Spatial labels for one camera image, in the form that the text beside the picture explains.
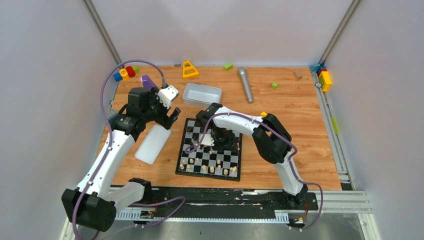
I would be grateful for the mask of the black white chessboard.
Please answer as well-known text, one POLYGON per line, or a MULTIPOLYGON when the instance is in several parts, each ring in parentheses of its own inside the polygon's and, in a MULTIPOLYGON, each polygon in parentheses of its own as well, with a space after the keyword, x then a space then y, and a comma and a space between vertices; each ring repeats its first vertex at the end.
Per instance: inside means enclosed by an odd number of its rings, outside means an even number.
POLYGON ((241 179, 242 134, 234 133, 237 151, 212 150, 209 147, 200 146, 195 152, 186 153, 185 150, 188 147, 197 144, 196 140, 200 138, 201 133, 201 126, 194 118, 185 120, 175 174, 239 182, 241 179))

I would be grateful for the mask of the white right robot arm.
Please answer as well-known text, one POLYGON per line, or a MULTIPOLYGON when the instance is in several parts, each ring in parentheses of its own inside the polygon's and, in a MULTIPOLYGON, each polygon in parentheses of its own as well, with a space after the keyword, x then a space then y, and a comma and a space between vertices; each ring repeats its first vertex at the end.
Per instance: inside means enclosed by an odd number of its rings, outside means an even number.
POLYGON ((283 186, 286 204, 298 209, 306 201, 307 184, 300 178, 293 161, 298 152, 292 138, 278 118, 268 113, 253 116, 231 110, 220 103, 212 103, 195 116, 201 133, 198 143, 186 149, 186 153, 201 145, 214 151, 238 151, 235 132, 251 137, 260 157, 275 167, 283 186))

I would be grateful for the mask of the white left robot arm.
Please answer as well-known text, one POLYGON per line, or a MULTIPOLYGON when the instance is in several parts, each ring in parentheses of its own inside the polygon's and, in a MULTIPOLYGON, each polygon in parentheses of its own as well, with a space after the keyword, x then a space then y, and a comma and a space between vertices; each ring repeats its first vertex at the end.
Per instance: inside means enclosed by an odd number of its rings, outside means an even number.
POLYGON ((109 190, 124 157, 146 129, 146 124, 156 122, 169 130, 177 120, 179 108, 167 114, 178 96, 179 91, 173 85, 162 89, 135 87, 130 90, 127 104, 107 125, 109 133, 94 164, 75 189, 67 188, 61 196, 71 223, 106 232, 123 209, 133 203, 142 207, 152 203, 152 184, 141 178, 131 178, 112 193, 109 190))

